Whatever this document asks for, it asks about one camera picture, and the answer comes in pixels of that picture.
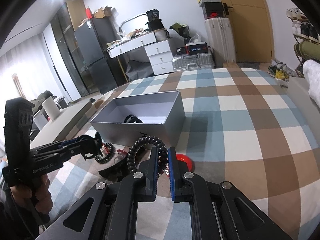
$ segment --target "white suitcase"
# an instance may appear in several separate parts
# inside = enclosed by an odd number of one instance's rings
[[[229,18],[207,19],[205,28],[216,66],[222,67],[224,62],[236,62],[236,49]]]

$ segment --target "white curtain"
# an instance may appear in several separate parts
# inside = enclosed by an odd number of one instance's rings
[[[58,97],[63,95],[49,68],[41,35],[23,41],[0,57],[0,156],[4,155],[5,102],[20,96],[11,77],[14,73],[27,100],[36,99],[46,90]]]

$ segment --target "black jacket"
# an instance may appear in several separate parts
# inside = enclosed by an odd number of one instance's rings
[[[39,236],[39,226],[31,212],[17,207],[29,230],[35,237]],[[10,189],[4,185],[0,189],[0,240],[32,240],[30,233],[23,224],[12,200]]]

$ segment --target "desk drawer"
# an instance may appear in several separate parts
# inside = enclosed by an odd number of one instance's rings
[[[161,41],[145,47],[147,55],[152,56],[159,53],[170,51],[169,41]]]
[[[119,56],[123,53],[126,53],[128,51],[130,51],[130,46],[129,46],[129,41],[119,45],[118,47],[114,47],[113,49],[109,50],[108,53],[110,55],[111,58]]]
[[[173,72],[172,62],[154,65],[152,66],[152,69],[155,75],[161,75],[161,74]]]
[[[129,50],[133,50],[156,41],[157,40],[156,40],[155,34],[149,33],[129,41],[128,42]]]
[[[156,55],[149,56],[151,65],[158,65],[166,62],[171,62],[173,58],[172,52],[164,52]]]

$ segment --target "plaid bedspread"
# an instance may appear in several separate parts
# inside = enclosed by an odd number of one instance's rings
[[[186,112],[176,151],[194,161],[195,173],[232,182],[293,239],[307,239],[320,221],[320,149],[275,80],[249,68],[172,73],[133,81],[97,103],[101,109],[112,98],[169,90],[181,91]],[[94,136],[90,122],[84,133]],[[51,217],[103,181],[98,170],[104,168],[74,156],[51,173]],[[136,239],[191,239],[188,203],[171,202],[165,175],[156,201],[139,203],[136,232]]]

